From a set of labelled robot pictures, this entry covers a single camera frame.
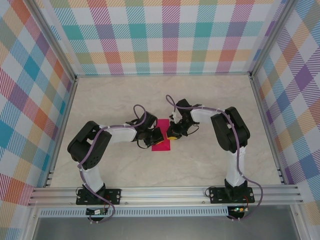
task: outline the pink cloth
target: pink cloth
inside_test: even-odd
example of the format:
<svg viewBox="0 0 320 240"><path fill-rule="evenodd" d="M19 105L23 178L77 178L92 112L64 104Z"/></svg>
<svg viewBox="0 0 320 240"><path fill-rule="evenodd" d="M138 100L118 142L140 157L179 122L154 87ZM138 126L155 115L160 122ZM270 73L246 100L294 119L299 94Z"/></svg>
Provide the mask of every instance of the pink cloth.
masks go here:
<svg viewBox="0 0 320 240"><path fill-rule="evenodd" d="M158 123L156 126L160 127L164 141L158 143L157 145L153 145L151 147L151 151L170 151L170 140L167 138L167 130L170 126L169 119L158 119Z"/></svg>

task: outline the pink block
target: pink block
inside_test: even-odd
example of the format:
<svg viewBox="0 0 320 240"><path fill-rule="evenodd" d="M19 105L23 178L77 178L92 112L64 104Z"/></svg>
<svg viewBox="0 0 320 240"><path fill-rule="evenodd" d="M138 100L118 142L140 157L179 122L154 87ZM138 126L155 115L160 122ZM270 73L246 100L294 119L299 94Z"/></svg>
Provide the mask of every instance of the pink block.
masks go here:
<svg viewBox="0 0 320 240"><path fill-rule="evenodd" d="M167 138L167 130L170 126L169 119L158 119L158 123L156 127L159 127L161 130L161 133L164 137L164 141L161 143L158 143L157 145L153 145L151 147L151 151L170 151L170 140Z"/></svg>

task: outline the beige marble floor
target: beige marble floor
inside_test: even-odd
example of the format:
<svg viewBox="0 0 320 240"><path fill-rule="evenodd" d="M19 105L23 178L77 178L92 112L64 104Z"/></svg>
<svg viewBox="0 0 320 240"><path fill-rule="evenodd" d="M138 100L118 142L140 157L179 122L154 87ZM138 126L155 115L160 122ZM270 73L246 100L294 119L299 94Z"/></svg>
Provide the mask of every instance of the beige marble floor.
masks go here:
<svg viewBox="0 0 320 240"><path fill-rule="evenodd" d="M251 133L246 176L261 184L280 184L248 76L212 75L81 78L51 186L81 186L77 164L67 146L87 121L105 126L122 124L135 118L134 104L166 119L173 110L165 100L166 94L176 101L186 98L191 105L236 107ZM203 123L197 133L172 141L171 151L152 152L150 148L138 148L135 142L110 145L99 171L110 187L223 185L227 161L212 125Z"/></svg>

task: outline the purple cable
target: purple cable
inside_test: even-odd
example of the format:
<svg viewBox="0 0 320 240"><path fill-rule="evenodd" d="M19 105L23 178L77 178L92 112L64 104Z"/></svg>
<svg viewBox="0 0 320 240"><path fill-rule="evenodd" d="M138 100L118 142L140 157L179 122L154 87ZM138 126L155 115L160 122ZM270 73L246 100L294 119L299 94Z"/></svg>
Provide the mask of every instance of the purple cable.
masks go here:
<svg viewBox="0 0 320 240"><path fill-rule="evenodd" d="M112 209L113 209L112 214L111 214L110 216L108 216L108 217L105 217L105 218L102 219L101 221L93 221L93 220L91 219L91 215L90 215L90 216L89 216L89 219L91 220L91 223L96 223L96 224L98 224L98 223L103 223L103 222L109 220L109 219L116 213L116 208L115 208L115 206L114 206L110 201L108 201L107 199L103 198L102 196L96 194L96 193L87 185L87 182L86 182L86 180L85 180L84 174L83 174L83 172L82 172L82 165L85 163L85 161L86 161L86 160L88 159L88 157L90 156L90 154L91 154L91 152L92 152L92 150L93 150L93 148L94 148L94 146L95 146L95 144L96 144L96 142L97 142L97 139L98 139L99 135L100 135L105 129L110 129L110 128L135 128L135 127L138 127L138 126L140 126L141 124L143 124L143 123L145 122L145 120L146 120L146 118L147 118L147 111L146 111L146 109L145 109L142 105L140 105L140 104L134 105L134 106L133 106L133 112L134 112L134 114L135 114L135 116L136 116L137 118L139 118L139 117L138 117L137 112L136 112L136 107L140 107L140 108L143 109L143 119L142 119L142 121L141 121L140 123L135 124L135 125L112 125L112 126L105 126L105 127L101 128L101 129L96 133L96 135L95 135L95 137L94 137L94 139L93 139L93 142L92 142L92 144L91 144L91 146L90 146L90 148L89 148L89 151L87 152L87 154L85 155L85 157L83 158L83 160L77 165L77 167L79 168L80 177L81 177L81 179L82 179L82 181L83 181L83 183L84 183L84 186L85 186L93 195L95 195L97 198L99 198L99 199L103 200L104 202L106 202L107 204L109 204L109 205L112 207Z"/></svg>
<svg viewBox="0 0 320 240"><path fill-rule="evenodd" d="M235 143L236 143L236 168L237 168L239 174L241 175L241 177L243 177L243 178L244 178L245 180L247 180L248 182L257 185L257 186L260 188L260 191L261 191L261 197L260 197L260 200L259 200L258 204L256 205L256 208L255 208L249 215L244 216L244 217L242 218L243 220L244 220L244 219L248 219L248 218L254 213L254 211L257 210L257 209L259 208L259 206L261 205L262 199L263 199L263 197L264 197L264 190L263 190L262 186L261 186L259 183L255 182L255 181L252 181L252 180L250 180L249 178L247 178L247 177L241 172L241 170L240 170L240 163L239 163L239 162L240 162L240 160L239 160L239 158L240 158L240 143L239 143L239 138L238 138L237 131L236 131L235 127L234 127L234 124L233 124L233 122L231 121L231 119L230 119L230 117L228 116L228 114L226 114L224 111L222 111L222 110L220 110L220 109L216 109L216 108L213 108L213 107L205 107L205 106L181 107L181 106L177 106L177 105L175 104L174 99L173 99L169 94L167 94L167 95L165 96L165 99L167 100L167 102L168 102L170 105L172 105L172 106L174 107L174 110L175 110L176 108L177 108L177 109L186 109L186 110L188 110L188 109L205 109L205 110L210 110L210 111L222 113L222 114L226 117L226 119L228 120L228 122L229 122L229 124L230 124L230 126L231 126L231 129L232 129L232 131L233 131L233 134L234 134L234 136L235 136Z"/></svg>

